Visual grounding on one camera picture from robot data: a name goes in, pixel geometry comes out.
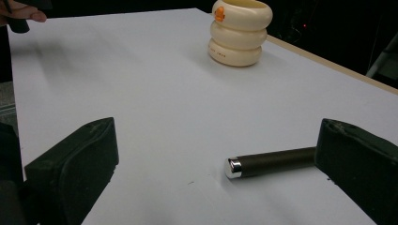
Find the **silver cap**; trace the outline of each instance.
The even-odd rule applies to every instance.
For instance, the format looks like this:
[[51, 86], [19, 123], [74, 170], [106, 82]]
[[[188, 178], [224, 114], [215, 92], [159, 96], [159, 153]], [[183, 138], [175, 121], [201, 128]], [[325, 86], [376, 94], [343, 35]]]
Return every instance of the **silver cap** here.
[[224, 164], [225, 175], [232, 179], [242, 175], [242, 165], [240, 164], [237, 157], [230, 157], [225, 161]]

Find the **stacked rings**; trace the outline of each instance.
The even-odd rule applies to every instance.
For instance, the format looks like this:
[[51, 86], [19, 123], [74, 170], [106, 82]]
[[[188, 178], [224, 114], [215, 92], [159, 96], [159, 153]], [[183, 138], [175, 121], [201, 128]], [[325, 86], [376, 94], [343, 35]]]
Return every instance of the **stacked rings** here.
[[208, 43], [211, 57], [235, 67], [256, 63], [272, 20], [270, 7], [255, 0], [218, 0], [213, 16]]

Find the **table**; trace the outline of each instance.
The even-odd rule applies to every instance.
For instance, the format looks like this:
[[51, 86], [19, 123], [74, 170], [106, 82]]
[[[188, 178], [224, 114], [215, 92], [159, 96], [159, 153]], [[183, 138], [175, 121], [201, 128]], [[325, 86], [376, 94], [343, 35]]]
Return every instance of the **table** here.
[[84, 224], [374, 224], [317, 168], [229, 180], [222, 165], [314, 146], [322, 118], [398, 144], [397, 92], [273, 37], [254, 66], [221, 65], [212, 20], [190, 8], [11, 34], [23, 165], [112, 116], [120, 163]]

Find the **floor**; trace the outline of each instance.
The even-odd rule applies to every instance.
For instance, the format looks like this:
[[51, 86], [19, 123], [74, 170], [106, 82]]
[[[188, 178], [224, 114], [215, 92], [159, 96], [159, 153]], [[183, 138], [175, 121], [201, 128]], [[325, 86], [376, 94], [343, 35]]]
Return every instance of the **floor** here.
[[18, 134], [14, 86], [12, 82], [0, 82], [0, 123], [12, 125]]

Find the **person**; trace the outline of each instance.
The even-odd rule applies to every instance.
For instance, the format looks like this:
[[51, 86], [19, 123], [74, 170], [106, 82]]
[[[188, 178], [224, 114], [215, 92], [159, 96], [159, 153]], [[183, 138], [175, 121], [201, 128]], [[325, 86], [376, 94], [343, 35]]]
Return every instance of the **person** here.
[[36, 7], [31, 7], [14, 0], [8, 0], [12, 13], [9, 13], [4, 1], [0, 0], [0, 26], [7, 23], [7, 17], [14, 19], [28, 19], [39, 23], [44, 23], [47, 20], [46, 14], [38, 10]]

